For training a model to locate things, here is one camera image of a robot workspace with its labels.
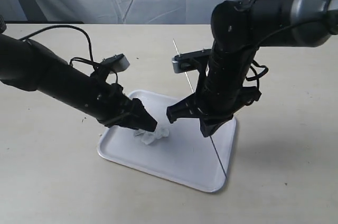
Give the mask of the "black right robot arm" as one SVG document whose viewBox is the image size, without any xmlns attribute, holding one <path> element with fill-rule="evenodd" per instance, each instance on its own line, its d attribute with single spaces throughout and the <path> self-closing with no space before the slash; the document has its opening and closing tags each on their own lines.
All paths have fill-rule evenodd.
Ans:
<svg viewBox="0 0 338 224">
<path fill-rule="evenodd" d="M 313 48 L 337 35 L 337 0 L 226 0 L 212 11 L 210 26 L 210 49 L 173 58 L 175 73 L 197 70 L 199 77 L 195 92 L 166 110 L 170 123 L 197 118 L 204 137 L 259 100 L 259 86 L 243 85 L 268 72 L 254 60 L 259 48 Z"/>
</svg>

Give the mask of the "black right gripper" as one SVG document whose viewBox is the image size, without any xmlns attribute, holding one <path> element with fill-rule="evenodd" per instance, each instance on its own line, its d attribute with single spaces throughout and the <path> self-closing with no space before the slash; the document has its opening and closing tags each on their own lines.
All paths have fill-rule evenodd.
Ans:
<svg viewBox="0 0 338 224">
<path fill-rule="evenodd" d="M 167 107 L 168 121 L 198 118 L 203 137 L 212 136 L 237 111 L 260 99 L 259 83 L 245 87 L 244 80 L 244 76 L 199 76 L 194 94 Z"/>
</svg>

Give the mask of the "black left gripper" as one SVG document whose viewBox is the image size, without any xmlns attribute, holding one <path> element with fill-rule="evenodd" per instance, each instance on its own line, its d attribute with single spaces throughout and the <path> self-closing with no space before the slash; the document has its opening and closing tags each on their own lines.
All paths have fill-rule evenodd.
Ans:
<svg viewBox="0 0 338 224">
<path fill-rule="evenodd" d="M 111 128 L 119 126 L 134 130 L 154 132 L 157 121 L 145 109 L 138 98 L 130 100 L 118 83 L 93 82 L 93 114 L 102 125 Z"/>
</svg>

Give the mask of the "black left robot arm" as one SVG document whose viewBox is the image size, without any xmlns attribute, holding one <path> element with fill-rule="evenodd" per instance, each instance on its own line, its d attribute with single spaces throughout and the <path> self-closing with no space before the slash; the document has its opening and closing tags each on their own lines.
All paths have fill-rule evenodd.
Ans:
<svg viewBox="0 0 338 224">
<path fill-rule="evenodd" d="M 24 91 L 40 91 L 111 128 L 120 126 L 154 132 L 157 121 L 138 98 L 130 99 L 109 74 L 127 70 L 124 54 L 98 63 L 74 57 L 69 62 L 31 38 L 48 26 L 20 39 L 1 34 L 1 82 Z"/>
</svg>

